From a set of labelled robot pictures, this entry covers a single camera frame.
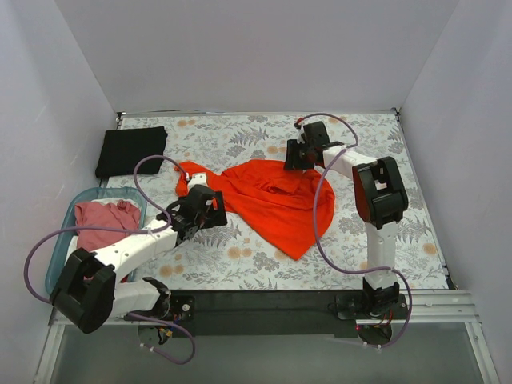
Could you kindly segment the orange t-shirt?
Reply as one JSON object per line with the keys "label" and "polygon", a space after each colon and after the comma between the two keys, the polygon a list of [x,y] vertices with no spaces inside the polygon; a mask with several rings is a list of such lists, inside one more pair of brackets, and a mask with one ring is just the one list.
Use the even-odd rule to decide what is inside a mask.
{"label": "orange t-shirt", "polygon": [[321,178],[316,170],[284,170],[284,162],[253,159],[215,174],[194,162],[189,175],[204,172],[209,188],[221,191],[227,212],[293,260],[314,244],[313,204]]}

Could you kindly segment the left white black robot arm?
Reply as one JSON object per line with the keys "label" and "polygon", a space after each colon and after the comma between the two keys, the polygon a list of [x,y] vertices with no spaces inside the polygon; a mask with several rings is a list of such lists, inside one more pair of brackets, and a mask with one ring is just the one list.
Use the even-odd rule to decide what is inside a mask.
{"label": "left white black robot arm", "polygon": [[140,265],[191,240],[198,231],[227,224],[223,195],[204,185],[168,205],[138,234],[88,252],[76,249],[50,294],[51,305],[83,333],[112,318],[172,319],[170,289],[156,278],[124,282]]}

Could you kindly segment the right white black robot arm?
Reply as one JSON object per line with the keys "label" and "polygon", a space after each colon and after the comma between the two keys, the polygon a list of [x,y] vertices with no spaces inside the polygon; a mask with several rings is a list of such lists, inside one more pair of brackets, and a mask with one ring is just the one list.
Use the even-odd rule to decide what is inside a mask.
{"label": "right white black robot arm", "polygon": [[398,224],[408,209],[409,199],[396,160],[392,157],[372,158],[358,153],[359,144],[347,145],[330,140],[323,122],[305,123],[299,118],[294,124],[297,139],[287,142],[285,170],[324,169],[314,193],[313,228],[321,256],[327,256],[320,243],[318,200],[327,173],[333,170],[353,183],[358,216],[366,229],[367,268],[362,276],[362,297],[357,304],[372,318],[391,311],[399,302],[401,275],[395,269]]}

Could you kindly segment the floral patterned table mat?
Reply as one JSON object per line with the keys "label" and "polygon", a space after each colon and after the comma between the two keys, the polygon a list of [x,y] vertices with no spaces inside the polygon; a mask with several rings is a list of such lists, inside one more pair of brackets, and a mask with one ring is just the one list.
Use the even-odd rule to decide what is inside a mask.
{"label": "floral patterned table mat", "polygon": [[[139,183],[154,200],[146,211],[152,219],[158,206],[177,197],[175,162],[217,175],[245,163],[251,165],[251,175],[281,169],[286,142],[297,135],[295,120],[293,115],[278,114],[125,118],[124,130],[163,127],[169,160],[155,175],[114,177],[107,184],[113,188]],[[324,118],[324,123],[332,140],[356,142],[360,154],[396,160],[409,206],[398,225],[395,266],[414,290],[446,289],[446,263],[395,115],[349,114]],[[323,212],[307,212],[304,218],[282,209],[256,214],[255,205],[249,205],[248,219],[228,213],[224,226],[200,230],[191,240],[142,264],[133,277],[153,277],[174,290],[358,289],[367,267],[367,240],[353,184],[329,171],[325,186],[334,192],[329,225],[322,224]],[[321,225],[320,241],[314,238],[313,224]]]}

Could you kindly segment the folded black t-shirt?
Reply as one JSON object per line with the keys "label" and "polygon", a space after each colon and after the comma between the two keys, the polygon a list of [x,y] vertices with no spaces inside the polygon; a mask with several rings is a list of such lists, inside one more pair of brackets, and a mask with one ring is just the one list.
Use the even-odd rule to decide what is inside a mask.
{"label": "folded black t-shirt", "polygon": [[164,126],[105,132],[95,176],[100,179],[132,175],[148,156],[163,156],[167,132]]}

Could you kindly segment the translucent blue laundry basket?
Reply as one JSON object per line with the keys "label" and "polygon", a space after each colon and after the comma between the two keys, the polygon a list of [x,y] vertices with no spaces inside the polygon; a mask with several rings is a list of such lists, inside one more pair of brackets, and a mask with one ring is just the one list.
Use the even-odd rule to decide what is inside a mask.
{"label": "translucent blue laundry basket", "polygon": [[[72,227],[76,223],[74,216],[74,206],[80,202],[91,202],[93,200],[100,200],[101,202],[115,202],[118,200],[125,200],[134,204],[140,209],[141,218],[139,220],[139,228],[143,228],[144,219],[146,215],[146,200],[139,193],[139,191],[133,187],[119,187],[119,188],[101,188],[94,187],[84,190],[75,196],[71,203],[68,205],[66,214],[62,221],[61,228],[65,229]],[[70,244],[74,242],[75,232],[67,231],[57,236],[54,250],[50,259],[48,270],[46,273],[45,288],[48,294],[51,294],[57,281],[62,272],[64,265],[66,264],[68,249]]]}

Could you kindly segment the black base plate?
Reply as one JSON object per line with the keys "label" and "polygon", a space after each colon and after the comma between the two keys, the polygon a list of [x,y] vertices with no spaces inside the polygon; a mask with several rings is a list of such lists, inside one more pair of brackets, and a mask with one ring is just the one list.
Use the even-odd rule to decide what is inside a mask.
{"label": "black base plate", "polygon": [[375,308],[360,290],[176,290],[142,316],[175,321],[193,336],[329,335],[387,343],[407,311],[404,295]]}

